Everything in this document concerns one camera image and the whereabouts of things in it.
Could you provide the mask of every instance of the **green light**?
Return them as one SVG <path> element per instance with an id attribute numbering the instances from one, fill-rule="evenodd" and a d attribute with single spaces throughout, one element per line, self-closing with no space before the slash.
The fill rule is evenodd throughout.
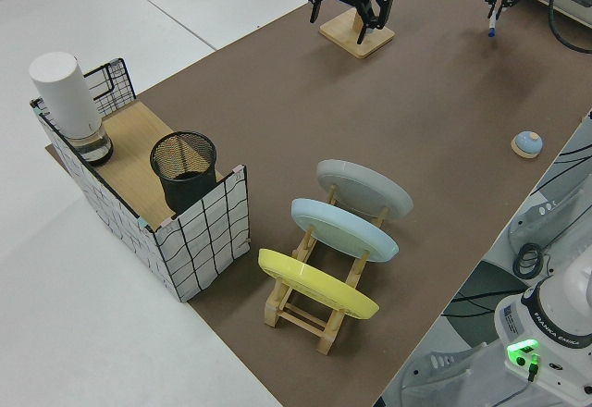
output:
<path id="1" fill-rule="evenodd" d="M 515 344 L 511 344 L 507 347 L 508 350 L 508 357 L 510 361 L 516 363 L 516 359 L 519 357 L 523 357 L 524 354 L 531 352 L 534 349 L 538 348 L 538 341 L 535 339 L 526 339 L 521 340 L 520 342 L 516 342 Z M 537 356 L 533 355 L 532 357 L 533 364 L 537 363 Z"/>

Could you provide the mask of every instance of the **wooden block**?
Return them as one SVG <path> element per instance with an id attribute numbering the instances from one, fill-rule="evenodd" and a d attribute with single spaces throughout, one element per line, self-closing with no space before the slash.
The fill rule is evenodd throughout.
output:
<path id="1" fill-rule="evenodd" d="M 376 49 L 384 46 L 394 37 L 395 33 L 388 28 L 372 30 L 372 32 L 368 30 L 364 41 L 358 44 L 360 31 L 356 31 L 354 28 L 356 16 L 355 8 L 349 9 L 321 25 L 319 32 L 357 58 L 370 56 Z"/>

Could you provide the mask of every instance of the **plate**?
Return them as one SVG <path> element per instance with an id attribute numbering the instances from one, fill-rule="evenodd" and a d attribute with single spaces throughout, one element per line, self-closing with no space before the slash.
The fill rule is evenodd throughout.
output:
<path id="1" fill-rule="evenodd" d="M 322 272 L 272 250 L 259 250 L 259 266 L 299 293 L 357 319 L 369 319 L 378 305 L 360 291 Z"/>
<path id="2" fill-rule="evenodd" d="M 364 216 L 377 217 L 387 207 L 386 219 L 400 219 L 413 209 L 407 191 L 365 166 L 344 160 L 324 160 L 316 166 L 316 178 L 327 192 L 331 185 L 337 185 L 337 201 Z"/>
<path id="3" fill-rule="evenodd" d="M 337 206 L 312 199 L 292 201 L 292 219 L 304 231 L 313 227 L 312 236 L 339 252 L 362 257 L 369 262 L 387 262 L 399 246 L 387 233 Z"/>

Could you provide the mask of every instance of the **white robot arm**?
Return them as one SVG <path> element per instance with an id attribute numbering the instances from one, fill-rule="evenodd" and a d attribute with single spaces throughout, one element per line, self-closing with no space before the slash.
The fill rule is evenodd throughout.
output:
<path id="1" fill-rule="evenodd" d="M 506 366 L 568 403 L 592 404 L 592 247 L 523 295 L 503 299 L 495 326 Z"/>

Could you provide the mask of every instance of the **wooden board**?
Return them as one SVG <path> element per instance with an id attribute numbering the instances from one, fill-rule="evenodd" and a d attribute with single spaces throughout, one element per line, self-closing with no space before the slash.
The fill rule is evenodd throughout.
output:
<path id="1" fill-rule="evenodd" d="M 357 58 L 370 56 L 376 49 L 390 42 L 395 35 L 388 28 L 367 30 L 364 40 L 358 44 L 360 28 L 358 26 L 356 30 L 353 27 L 355 18 L 355 8 L 349 9 L 321 25 L 319 32 Z"/>
<path id="2" fill-rule="evenodd" d="M 150 152 L 173 130 L 140 101 L 110 115 L 103 124 L 114 151 L 96 171 L 153 229 L 158 228 L 173 211 L 150 166 Z"/>

